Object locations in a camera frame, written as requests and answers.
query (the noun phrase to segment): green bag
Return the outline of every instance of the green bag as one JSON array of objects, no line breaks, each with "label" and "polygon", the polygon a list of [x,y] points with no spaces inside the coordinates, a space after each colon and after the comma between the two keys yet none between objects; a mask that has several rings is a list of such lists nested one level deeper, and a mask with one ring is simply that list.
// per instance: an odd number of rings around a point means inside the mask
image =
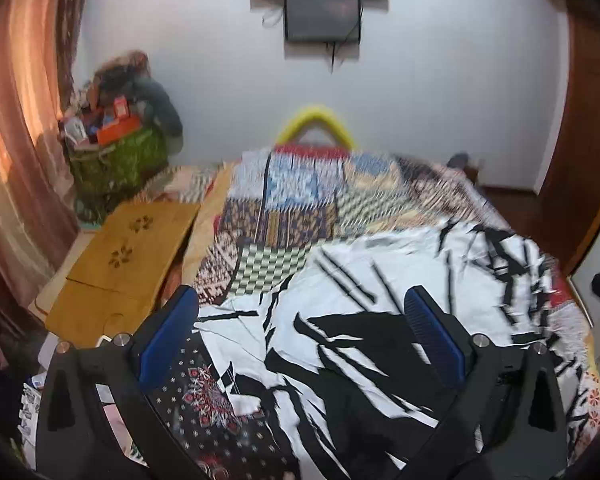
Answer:
[{"label": "green bag", "polygon": [[162,132],[142,128],[95,152],[71,152],[78,218],[102,223],[168,164]]}]

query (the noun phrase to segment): pink curtain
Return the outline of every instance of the pink curtain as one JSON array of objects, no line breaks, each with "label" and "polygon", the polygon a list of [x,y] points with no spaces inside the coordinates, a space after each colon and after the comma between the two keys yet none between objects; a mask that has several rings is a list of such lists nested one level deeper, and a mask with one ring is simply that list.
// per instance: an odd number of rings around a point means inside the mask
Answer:
[{"label": "pink curtain", "polygon": [[77,233],[58,142],[58,0],[0,6],[0,309],[27,306]]}]

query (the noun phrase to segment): gray cloth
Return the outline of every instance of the gray cloth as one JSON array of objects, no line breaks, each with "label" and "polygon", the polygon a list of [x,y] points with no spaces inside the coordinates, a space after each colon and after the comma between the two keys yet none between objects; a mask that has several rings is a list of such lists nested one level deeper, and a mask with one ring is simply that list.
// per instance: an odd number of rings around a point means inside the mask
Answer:
[{"label": "gray cloth", "polygon": [[150,77],[138,75],[125,84],[121,92],[130,102],[146,103],[142,122],[158,126],[167,142],[168,153],[178,153],[183,145],[182,122],[163,86]]},{"label": "gray cloth", "polygon": [[464,170],[469,165],[469,155],[467,152],[456,153],[449,159],[446,164],[448,168],[457,168],[458,170]]}]

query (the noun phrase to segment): black cable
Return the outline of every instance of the black cable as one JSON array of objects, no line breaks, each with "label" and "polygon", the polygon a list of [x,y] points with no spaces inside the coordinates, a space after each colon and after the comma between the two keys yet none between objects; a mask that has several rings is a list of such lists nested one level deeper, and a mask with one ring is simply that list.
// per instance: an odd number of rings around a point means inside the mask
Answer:
[{"label": "black cable", "polygon": [[331,52],[331,73],[333,74],[333,66],[336,64],[336,43],[333,43],[333,51]]},{"label": "black cable", "polygon": [[[278,12],[278,17],[275,19],[275,21],[273,21],[272,23],[269,23],[267,20],[269,18],[271,18],[272,16],[275,16],[275,13]],[[274,12],[269,11],[267,14],[265,14],[262,17],[262,26],[265,28],[273,28],[275,27],[278,23],[280,23],[280,20],[282,19],[282,16],[284,16],[285,14],[285,9],[284,7],[282,9],[278,9]]]},{"label": "black cable", "polygon": [[365,7],[362,6],[362,2],[360,2],[360,15],[358,16],[358,21],[356,22],[356,24],[353,26],[353,28],[349,31],[349,33],[344,37],[344,41],[341,41],[338,44],[338,48],[336,50],[334,50],[333,53],[333,57],[335,58],[335,56],[337,55],[337,53],[340,51],[340,49],[347,43],[347,41],[349,40],[350,36],[354,33],[354,31],[358,28],[360,28],[360,25],[362,24],[362,12],[365,10]]}]

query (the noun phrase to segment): metal screw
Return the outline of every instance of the metal screw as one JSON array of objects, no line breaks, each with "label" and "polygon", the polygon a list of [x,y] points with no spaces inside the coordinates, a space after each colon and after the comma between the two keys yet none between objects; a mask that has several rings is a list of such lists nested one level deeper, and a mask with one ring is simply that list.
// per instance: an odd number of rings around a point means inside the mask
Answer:
[{"label": "metal screw", "polygon": [[546,354],[546,345],[543,341],[536,341],[531,345],[531,349],[538,355]]},{"label": "metal screw", "polygon": [[71,348],[71,343],[68,341],[61,341],[56,345],[56,352],[59,354],[66,354]]},{"label": "metal screw", "polygon": [[476,334],[473,337],[473,342],[478,348],[485,348],[491,344],[491,339],[484,334]]},{"label": "metal screw", "polygon": [[126,332],[123,332],[115,336],[112,341],[115,346],[126,346],[129,344],[129,341],[131,341],[131,336]]}]

